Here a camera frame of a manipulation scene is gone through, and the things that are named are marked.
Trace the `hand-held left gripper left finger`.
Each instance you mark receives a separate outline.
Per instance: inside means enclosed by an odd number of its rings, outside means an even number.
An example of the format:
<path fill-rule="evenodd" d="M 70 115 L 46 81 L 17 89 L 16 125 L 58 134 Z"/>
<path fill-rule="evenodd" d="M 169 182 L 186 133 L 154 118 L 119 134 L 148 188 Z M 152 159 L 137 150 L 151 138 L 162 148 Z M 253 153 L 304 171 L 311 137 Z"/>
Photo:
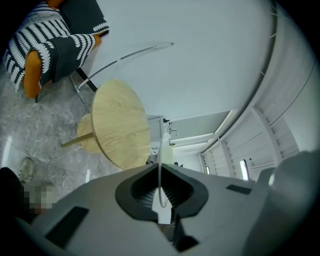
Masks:
<path fill-rule="evenodd" d="M 158 215 L 139 198 L 157 177 L 145 165 L 94 179 L 62 198 L 31 224 L 32 238 L 52 256 L 176 256 Z"/>

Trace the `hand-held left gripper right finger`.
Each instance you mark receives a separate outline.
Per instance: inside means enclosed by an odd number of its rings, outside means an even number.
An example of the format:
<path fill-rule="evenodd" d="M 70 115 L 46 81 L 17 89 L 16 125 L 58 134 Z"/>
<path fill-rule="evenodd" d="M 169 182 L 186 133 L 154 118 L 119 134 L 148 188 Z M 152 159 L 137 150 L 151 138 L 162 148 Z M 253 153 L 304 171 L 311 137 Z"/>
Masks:
<path fill-rule="evenodd" d="M 246 256 L 268 182 L 268 169 L 257 181 L 245 181 L 164 164 L 161 185 L 177 220 L 174 240 L 161 255 Z"/>

